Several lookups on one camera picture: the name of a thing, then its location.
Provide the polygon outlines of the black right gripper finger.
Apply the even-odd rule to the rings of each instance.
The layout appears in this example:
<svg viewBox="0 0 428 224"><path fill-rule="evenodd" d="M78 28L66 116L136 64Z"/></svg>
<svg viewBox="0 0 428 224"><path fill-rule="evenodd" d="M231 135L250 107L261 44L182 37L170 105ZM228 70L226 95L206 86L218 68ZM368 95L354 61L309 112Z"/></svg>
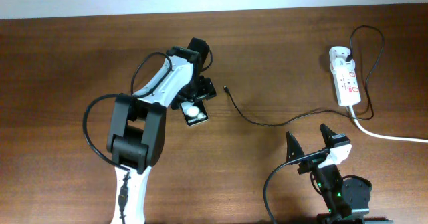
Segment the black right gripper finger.
<svg viewBox="0 0 428 224"><path fill-rule="evenodd" d="M327 125L321 124L320 131L326 148L335 148L342 144L342 135L333 132Z"/></svg>
<svg viewBox="0 0 428 224"><path fill-rule="evenodd" d="M286 144L287 144L286 163L298 164L299 162L301 162L305 154L299 142L296 140L296 138L290 131L286 132Z"/></svg>

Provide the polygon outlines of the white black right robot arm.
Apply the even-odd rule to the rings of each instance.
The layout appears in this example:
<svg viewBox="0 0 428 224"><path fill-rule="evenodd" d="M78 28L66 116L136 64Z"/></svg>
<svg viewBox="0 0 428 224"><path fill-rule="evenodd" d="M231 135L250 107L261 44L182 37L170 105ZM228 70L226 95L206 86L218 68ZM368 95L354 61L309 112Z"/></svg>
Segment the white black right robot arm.
<svg viewBox="0 0 428 224"><path fill-rule="evenodd" d="M313 175L330 213L343 218L346 211L340 206L343 181L338 165L348 158L352 145L345 134L337 134L325 124L320 125L320 131L325 147L311 154L304 154L292 133L286 132L286 160L290 165L298 165L298 174Z"/></svg>

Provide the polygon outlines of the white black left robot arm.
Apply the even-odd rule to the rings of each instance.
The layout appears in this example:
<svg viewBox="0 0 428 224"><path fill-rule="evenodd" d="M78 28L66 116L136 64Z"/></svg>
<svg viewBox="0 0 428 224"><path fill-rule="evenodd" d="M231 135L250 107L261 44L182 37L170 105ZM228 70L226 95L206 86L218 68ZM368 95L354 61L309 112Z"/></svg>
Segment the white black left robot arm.
<svg viewBox="0 0 428 224"><path fill-rule="evenodd" d="M168 108L180 110L187 126L208 121L203 102L216 90L201 72L210 53L206 41L197 38L187 47L172 47L146 86L115 99L107 144L116 166L113 223L145 222L148 178L163 151Z"/></svg>

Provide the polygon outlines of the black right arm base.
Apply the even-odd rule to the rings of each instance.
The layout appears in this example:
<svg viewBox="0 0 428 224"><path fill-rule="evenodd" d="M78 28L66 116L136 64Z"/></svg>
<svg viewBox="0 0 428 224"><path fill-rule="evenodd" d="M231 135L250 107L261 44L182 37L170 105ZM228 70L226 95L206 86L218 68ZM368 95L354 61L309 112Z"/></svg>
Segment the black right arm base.
<svg viewBox="0 0 428 224"><path fill-rule="evenodd" d="M317 182L317 191L322 195L328 213L318 214L321 224L393 224L386 217L365 218L370 213L369 201L372 184L356 175L347 175L339 181Z"/></svg>

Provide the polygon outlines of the black smartphone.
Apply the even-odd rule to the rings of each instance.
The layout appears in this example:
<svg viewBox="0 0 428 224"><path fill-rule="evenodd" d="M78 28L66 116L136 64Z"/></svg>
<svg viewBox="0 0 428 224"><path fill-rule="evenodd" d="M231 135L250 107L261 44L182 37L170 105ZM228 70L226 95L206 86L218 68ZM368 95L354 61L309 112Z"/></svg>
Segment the black smartphone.
<svg viewBox="0 0 428 224"><path fill-rule="evenodd" d="M183 102L180 104L180 107L187 126L195 126L206 122L209 119L205 105L202 101Z"/></svg>

